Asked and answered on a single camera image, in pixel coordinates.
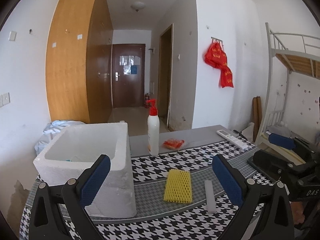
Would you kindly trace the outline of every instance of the gray table surface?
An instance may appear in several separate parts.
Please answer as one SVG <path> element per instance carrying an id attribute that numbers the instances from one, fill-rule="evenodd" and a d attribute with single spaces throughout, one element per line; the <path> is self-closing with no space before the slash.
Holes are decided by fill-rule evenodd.
<path id="1" fill-rule="evenodd" d="M 234 136 L 237 136 L 234 132 L 228 130 L 222 125 L 214 125 L 202 128 L 196 128 L 191 130 L 182 130 L 175 132 L 160 133 L 159 136 L 159 153 L 172 152 L 167 148 L 164 148 L 162 144 L 168 139 L 184 140 L 185 144 L 181 149 L 200 147 L 211 143 L 223 141 L 224 138 L 217 134 L 217 130 L 225 130 Z M 148 135 L 139 135 L 129 137 L 131 156 L 145 156 L 149 154 L 148 151 Z"/>

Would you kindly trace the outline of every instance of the tile floor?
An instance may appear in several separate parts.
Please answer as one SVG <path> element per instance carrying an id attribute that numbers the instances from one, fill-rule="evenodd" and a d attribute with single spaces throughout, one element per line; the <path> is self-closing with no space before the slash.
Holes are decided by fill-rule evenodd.
<path id="1" fill-rule="evenodd" d="M 129 136 L 148 134 L 149 109 L 144 107 L 115 108 L 112 110 L 108 122 L 128 123 Z M 160 133 L 169 132 L 166 125 L 160 120 Z"/>

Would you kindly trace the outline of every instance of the white bottle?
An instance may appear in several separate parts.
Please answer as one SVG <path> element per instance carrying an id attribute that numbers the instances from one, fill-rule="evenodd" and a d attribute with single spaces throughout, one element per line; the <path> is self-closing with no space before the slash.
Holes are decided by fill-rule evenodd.
<path id="1" fill-rule="evenodd" d="M 148 149 L 152 156 L 159 155 L 159 129 L 160 122 L 158 117 L 158 110 L 155 107 L 156 100 L 148 100 L 151 103 L 151 108 L 148 117 Z"/>

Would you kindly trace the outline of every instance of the wooden door frame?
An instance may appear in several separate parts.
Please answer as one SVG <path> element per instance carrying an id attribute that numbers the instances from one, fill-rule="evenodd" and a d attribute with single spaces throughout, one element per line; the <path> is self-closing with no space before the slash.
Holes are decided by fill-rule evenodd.
<path id="1" fill-rule="evenodd" d="M 171 61 L 170 61 L 170 92 L 169 92 L 169 106 L 168 106 L 168 115 L 167 115 L 167 123 L 166 127 L 170 131 L 174 131 L 169 124 L 169 117 L 170 117 L 170 111 L 171 111 L 171 92 L 172 92 L 172 66 L 173 66 L 173 23 L 166 28 L 165 31 L 163 31 L 159 36 L 159 64 L 158 64 L 158 95 L 157 100 L 159 102 L 159 91 L 160 91 L 160 66 L 161 66 L 161 36 L 163 36 L 168 30 L 171 29 Z"/>
<path id="2" fill-rule="evenodd" d="M 142 92 L 141 92 L 141 98 L 143 98 L 144 101 L 144 92 L 145 92 L 145 61 L 146 61 L 146 45 L 144 43 L 117 43 L 117 44 L 112 44 L 111 47 L 111 101 L 112 101 L 112 109 L 114 108 L 113 106 L 113 74 L 115 73 L 114 71 L 114 64 L 113 64 L 113 46 L 115 45 L 127 45 L 127 46 L 133 46 L 133 47 L 140 47 L 144 46 L 144 49 L 142 50 L 142 59 L 141 59 L 141 74 L 142 74 Z"/>

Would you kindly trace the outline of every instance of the ceiling light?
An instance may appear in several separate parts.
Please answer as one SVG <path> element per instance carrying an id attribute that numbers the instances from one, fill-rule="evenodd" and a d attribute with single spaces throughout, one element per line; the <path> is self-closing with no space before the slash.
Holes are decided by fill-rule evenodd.
<path id="1" fill-rule="evenodd" d="M 133 10 L 135 10 L 136 12 L 142 10 L 143 8 L 146 7 L 145 3 L 143 2 L 134 2 L 131 6 L 130 6 Z"/>

